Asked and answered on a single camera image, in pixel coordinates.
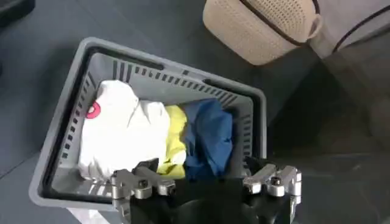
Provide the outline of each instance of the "red logo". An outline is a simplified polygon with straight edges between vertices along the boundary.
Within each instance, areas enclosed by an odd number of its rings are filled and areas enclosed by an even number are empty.
[[[100,111],[101,111],[100,105],[97,102],[94,102],[92,104],[92,107],[90,107],[90,109],[88,110],[87,118],[88,119],[96,118],[97,116],[99,116]]]

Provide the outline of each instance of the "blue cloth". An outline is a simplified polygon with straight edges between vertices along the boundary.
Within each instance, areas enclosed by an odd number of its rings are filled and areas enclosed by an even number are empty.
[[[185,176],[208,179],[224,174],[232,152],[232,115],[216,99],[182,105],[187,116]]]

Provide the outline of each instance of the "fabric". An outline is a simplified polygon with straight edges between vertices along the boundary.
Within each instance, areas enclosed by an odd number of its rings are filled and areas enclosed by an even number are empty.
[[[166,158],[164,164],[158,168],[158,173],[173,178],[183,178],[186,148],[180,138],[187,123],[187,117],[184,111],[176,105],[165,107],[165,110],[169,114],[170,125],[166,138]]]
[[[224,174],[232,152],[232,115],[216,99],[184,104],[187,116],[185,144],[187,179],[207,179]]]
[[[168,128],[162,103],[139,100],[126,83],[103,81],[83,123],[81,176],[105,181],[115,170],[131,171],[141,161],[158,158],[161,165]]]
[[[317,20],[313,0],[245,0],[296,41],[306,42]]]

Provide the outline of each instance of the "basket handle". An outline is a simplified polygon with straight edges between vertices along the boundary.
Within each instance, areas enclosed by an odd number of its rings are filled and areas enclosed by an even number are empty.
[[[324,25],[323,17],[320,14],[316,14],[316,16],[314,17],[313,23],[311,25],[311,31],[310,31],[310,34],[308,36],[308,40],[317,36],[317,34],[322,29],[323,25]]]

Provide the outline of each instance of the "basket slot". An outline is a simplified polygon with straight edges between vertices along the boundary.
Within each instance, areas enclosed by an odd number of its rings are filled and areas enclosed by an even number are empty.
[[[176,80],[175,80],[175,85],[179,84],[179,82],[180,82],[180,79],[179,79],[179,78],[176,78]]]
[[[113,80],[116,80],[117,68],[118,68],[118,62],[116,60],[114,60],[112,63],[112,79]]]
[[[119,80],[123,80],[124,75],[124,62],[121,63],[121,67],[119,69]]]
[[[96,82],[95,82],[95,80],[94,80],[94,78],[93,78],[93,76],[92,76],[92,74],[90,72],[87,73],[87,77],[90,79],[93,88],[96,89]]]
[[[133,66],[129,63],[127,65],[126,83],[129,83],[129,81],[130,81],[130,77],[132,76],[132,69],[133,69]]]
[[[252,146],[251,146],[251,132],[252,132],[252,118],[250,114],[247,114],[240,118],[243,124],[243,155],[246,156],[252,155]]]
[[[168,83],[172,83],[173,77],[169,76]]]
[[[218,90],[215,96],[219,96],[222,93],[222,90]]]
[[[226,98],[223,99],[223,100],[221,101],[221,104],[222,104],[222,105],[225,105],[226,101],[228,101],[232,96],[233,96],[233,94],[228,94],[228,95],[226,96]]]
[[[236,99],[237,99],[237,96],[233,96],[233,97],[226,103],[226,106],[229,106],[230,104],[232,104]]]
[[[227,94],[227,92],[222,93],[222,95],[220,95],[220,96],[218,97],[218,100],[219,100],[220,102],[222,102],[222,99],[226,96],[226,94]]]

